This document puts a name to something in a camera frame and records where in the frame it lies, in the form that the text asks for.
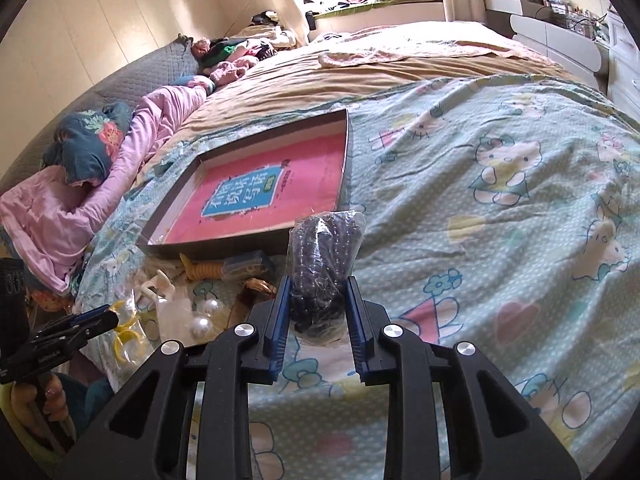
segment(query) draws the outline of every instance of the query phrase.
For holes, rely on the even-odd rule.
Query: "green cloth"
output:
[[[11,384],[0,384],[0,410],[4,413],[11,429],[14,430],[15,436],[18,437],[24,449],[31,455],[36,463],[42,468],[42,470],[50,477],[56,471],[56,467],[62,459],[56,455],[53,451],[42,447],[36,442],[36,440],[24,429],[24,426],[18,421],[15,416],[14,410],[11,407]]]
[[[372,4],[351,4],[349,7],[343,9],[330,10],[329,12],[323,12],[316,16],[316,20],[322,20],[323,18],[334,18],[335,16],[347,16],[348,14],[356,14],[358,12],[364,12],[365,10],[375,9],[377,7],[386,7],[388,5],[398,4],[419,4],[424,2],[441,2],[442,0],[380,0],[373,2]]]
[[[216,66],[220,61],[224,61],[227,57],[231,56],[235,49],[236,46],[226,46],[218,54],[204,61],[202,67],[209,68],[212,66]]]

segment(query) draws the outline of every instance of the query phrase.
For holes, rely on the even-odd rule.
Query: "hello kitty bedsheet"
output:
[[[181,143],[94,239],[77,307],[122,293],[143,263],[140,229],[195,156],[341,107],[353,147],[340,206],[368,224],[353,271],[363,297],[424,341],[477,344],[586,476],[640,399],[640,124],[585,86],[437,78]],[[220,282],[193,293],[233,299]],[[88,355],[119,386],[99,341]],[[290,335],[278,381],[250,391],[261,475],[382,478],[387,396],[360,384],[346,339]]]

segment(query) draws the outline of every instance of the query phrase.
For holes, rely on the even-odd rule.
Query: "pink blanket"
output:
[[[59,295],[68,292],[84,248],[116,209],[141,165],[206,96],[201,86],[164,86],[143,97],[101,186],[67,186],[63,168],[51,166],[0,197],[0,221],[18,255],[43,285]]]

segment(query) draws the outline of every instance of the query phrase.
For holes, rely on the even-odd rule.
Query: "dark floral pillow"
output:
[[[85,182],[100,186],[118,156],[131,117],[131,108],[124,103],[65,116],[43,156],[44,166],[63,166],[70,186]]]

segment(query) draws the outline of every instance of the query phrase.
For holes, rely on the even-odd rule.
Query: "white cabinet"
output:
[[[561,64],[592,88],[606,91],[609,71],[606,46],[572,30],[519,14],[511,15],[511,28],[516,33],[514,40]]]
[[[607,97],[640,121],[640,50],[622,19],[609,12],[610,70]]]

